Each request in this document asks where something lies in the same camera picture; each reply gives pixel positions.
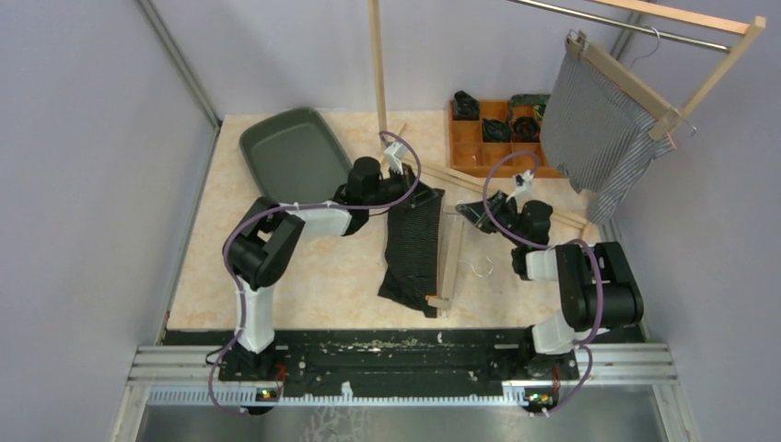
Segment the black underwear orange trim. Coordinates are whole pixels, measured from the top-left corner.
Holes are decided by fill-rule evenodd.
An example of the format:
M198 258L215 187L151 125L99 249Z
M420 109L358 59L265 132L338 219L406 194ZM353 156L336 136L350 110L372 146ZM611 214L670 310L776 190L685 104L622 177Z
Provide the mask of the black underwear orange trim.
M439 230L445 191L434 188L414 207L392 207L387 216L386 273L378 295L417 310L429 319L437 309L428 304L437 295Z

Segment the wooden clip hanger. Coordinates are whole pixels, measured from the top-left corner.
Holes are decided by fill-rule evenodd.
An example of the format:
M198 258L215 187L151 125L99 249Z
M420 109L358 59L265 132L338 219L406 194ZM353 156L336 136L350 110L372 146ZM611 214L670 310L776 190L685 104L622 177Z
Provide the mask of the wooden clip hanger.
M465 219L454 204L446 204L441 210L439 228L439 249L437 252L437 293L427 296L429 307L436 310L438 317L446 317L452 310L456 294L459 265L465 263L478 278L490 276L494 271L493 261L485 256L487 271L480 273L472 262L460 258L465 231Z
M682 124L689 124L682 109L673 106L630 69L592 42L583 31L573 31L565 38L567 52L576 60L585 59L614 83L624 94L636 101L656 121L648 135L659 140L673 135Z

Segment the grey striped underwear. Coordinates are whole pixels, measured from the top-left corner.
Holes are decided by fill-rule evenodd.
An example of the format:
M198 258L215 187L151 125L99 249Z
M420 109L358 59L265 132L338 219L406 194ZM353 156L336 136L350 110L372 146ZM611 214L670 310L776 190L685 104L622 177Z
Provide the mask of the grey striped underwear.
M591 63L566 55L542 121L542 151L588 191L587 220L610 220L652 163L673 150L667 135L649 135L657 120Z

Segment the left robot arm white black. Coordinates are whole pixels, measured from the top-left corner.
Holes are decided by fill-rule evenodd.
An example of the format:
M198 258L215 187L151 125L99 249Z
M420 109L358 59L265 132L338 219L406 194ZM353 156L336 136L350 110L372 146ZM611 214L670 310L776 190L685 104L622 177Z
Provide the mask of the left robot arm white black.
M346 237L369 220L372 211L387 215L386 273L379 296L418 310L437 311L439 230L446 192L420 181L408 164L384 176L378 160L361 157L331 200L320 204L280 204L258 198L223 246L223 259L236 285L239 321L233 349L242 352L239 367L255 381L268 379L276 357L274 286L282 278L303 238Z

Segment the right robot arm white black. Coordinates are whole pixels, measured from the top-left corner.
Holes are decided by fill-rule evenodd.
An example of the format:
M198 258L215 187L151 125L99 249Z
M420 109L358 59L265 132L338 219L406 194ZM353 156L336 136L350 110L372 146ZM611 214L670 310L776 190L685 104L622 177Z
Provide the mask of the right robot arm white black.
M531 346L519 353L519 369L527 378L544 378L555 355L643 318L644 301L620 243L574 239L550 245L553 207L539 200L518 207L501 191L481 202L457 204L456 211L480 231L499 233L514 244L512 269L521 280L557 283L559 310L531 327Z

